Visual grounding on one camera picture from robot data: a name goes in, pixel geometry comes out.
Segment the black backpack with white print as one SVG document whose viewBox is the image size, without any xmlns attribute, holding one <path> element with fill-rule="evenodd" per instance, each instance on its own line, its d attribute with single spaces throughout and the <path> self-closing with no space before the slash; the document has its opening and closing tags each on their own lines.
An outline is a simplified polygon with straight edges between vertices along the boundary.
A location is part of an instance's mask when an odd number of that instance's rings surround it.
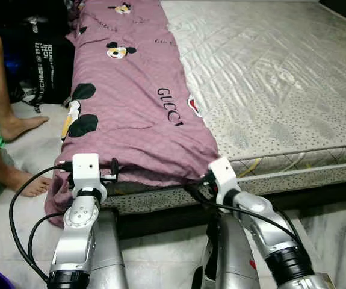
<svg viewBox="0 0 346 289">
<path fill-rule="evenodd" d="M 43 104 L 65 104 L 70 96 L 75 49 L 67 39 L 68 23 L 47 17 L 27 18 L 30 32 L 27 46 L 31 55 L 34 96 L 26 103 L 40 112 Z"/>
</svg>

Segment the grey robot left leg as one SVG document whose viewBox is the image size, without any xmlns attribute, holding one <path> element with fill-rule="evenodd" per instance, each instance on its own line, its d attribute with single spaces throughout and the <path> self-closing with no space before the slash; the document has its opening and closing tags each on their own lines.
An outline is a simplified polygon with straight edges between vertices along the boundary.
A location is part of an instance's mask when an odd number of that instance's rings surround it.
<svg viewBox="0 0 346 289">
<path fill-rule="evenodd" d="M 115 210 L 102 209 L 93 228 L 94 249 L 88 289 L 129 289 L 117 235 Z"/>
</svg>

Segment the purple cartoon print blanket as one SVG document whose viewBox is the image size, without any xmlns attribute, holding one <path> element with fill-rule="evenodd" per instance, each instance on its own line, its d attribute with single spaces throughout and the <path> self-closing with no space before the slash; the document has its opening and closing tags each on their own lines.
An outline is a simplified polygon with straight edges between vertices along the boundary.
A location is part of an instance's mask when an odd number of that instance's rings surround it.
<svg viewBox="0 0 346 289">
<path fill-rule="evenodd" d="M 187 86 L 161 0 L 81 0 L 72 92 L 56 163 L 95 152 L 102 172 L 117 160 L 105 207 L 122 215 L 185 207 L 218 157 Z"/>
</svg>

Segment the grey robot leg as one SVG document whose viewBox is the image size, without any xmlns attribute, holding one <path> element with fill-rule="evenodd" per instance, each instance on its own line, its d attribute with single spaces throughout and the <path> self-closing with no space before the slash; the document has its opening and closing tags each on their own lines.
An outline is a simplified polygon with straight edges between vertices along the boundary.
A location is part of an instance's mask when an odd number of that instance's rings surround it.
<svg viewBox="0 0 346 289">
<path fill-rule="evenodd" d="M 238 218 L 217 212 L 206 236 L 190 289 L 261 289 L 252 248 Z"/>
<path fill-rule="evenodd" d="M 115 210 L 102 209 L 93 228 L 94 249 L 88 289 L 129 289 L 117 235 Z"/>
</svg>

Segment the blue bag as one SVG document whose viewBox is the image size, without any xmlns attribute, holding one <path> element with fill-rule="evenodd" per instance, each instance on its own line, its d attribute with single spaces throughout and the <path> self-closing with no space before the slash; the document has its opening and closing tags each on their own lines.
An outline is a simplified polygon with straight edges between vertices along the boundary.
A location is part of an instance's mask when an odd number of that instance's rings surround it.
<svg viewBox="0 0 346 289">
<path fill-rule="evenodd" d="M 15 52 L 3 52 L 3 61 L 7 81 L 19 82 L 21 80 L 22 59 Z"/>
</svg>

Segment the black bed base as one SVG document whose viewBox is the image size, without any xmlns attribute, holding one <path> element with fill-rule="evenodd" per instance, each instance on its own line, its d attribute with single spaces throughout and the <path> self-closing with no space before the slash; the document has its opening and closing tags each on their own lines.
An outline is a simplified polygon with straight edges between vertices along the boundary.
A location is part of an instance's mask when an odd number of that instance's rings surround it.
<svg viewBox="0 0 346 289">
<path fill-rule="evenodd" d="M 323 187 L 286 191 L 266 195 L 275 209 L 295 210 L 346 201 L 346 182 Z M 117 217 L 119 239 L 159 234 L 173 229 L 193 228 L 207 224 L 214 210 L 195 202 L 145 214 L 121 214 Z"/>
</svg>

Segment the white quilted mattress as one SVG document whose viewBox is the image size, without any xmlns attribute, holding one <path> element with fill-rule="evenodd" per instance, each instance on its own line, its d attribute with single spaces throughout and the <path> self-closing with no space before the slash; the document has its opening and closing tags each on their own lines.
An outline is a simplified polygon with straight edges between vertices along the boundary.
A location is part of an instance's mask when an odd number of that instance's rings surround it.
<svg viewBox="0 0 346 289">
<path fill-rule="evenodd" d="M 189 95 L 255 195 L 346 185 L 346 20 L 311 2 L 161 3 L 162 31 L 113 36 L 178 50 Z"/>
</svg>

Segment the black luggage bag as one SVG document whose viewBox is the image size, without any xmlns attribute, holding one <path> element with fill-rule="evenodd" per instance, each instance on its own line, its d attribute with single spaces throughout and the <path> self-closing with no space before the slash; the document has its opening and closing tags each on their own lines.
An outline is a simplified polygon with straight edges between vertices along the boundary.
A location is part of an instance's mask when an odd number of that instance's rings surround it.
<svg viewBox="0 0 346 289">
<path fill-rule="evenodd" d="M 27 28 L 33 33 L 65 36 L 71 0 L 0 0 L 0 28 Z"/>
</svg>

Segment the grey robot right leg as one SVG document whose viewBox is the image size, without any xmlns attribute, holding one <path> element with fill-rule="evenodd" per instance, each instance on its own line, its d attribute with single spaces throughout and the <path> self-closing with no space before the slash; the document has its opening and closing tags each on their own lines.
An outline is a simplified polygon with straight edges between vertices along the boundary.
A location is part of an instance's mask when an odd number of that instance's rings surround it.
<svg viewBox="0 0 346 289">
<path fill-rule="evenodd" d="M 190 289 L 261 289 L 252 248 L 238 218 L 217 212 L 206 236 Z"/>
</svg>

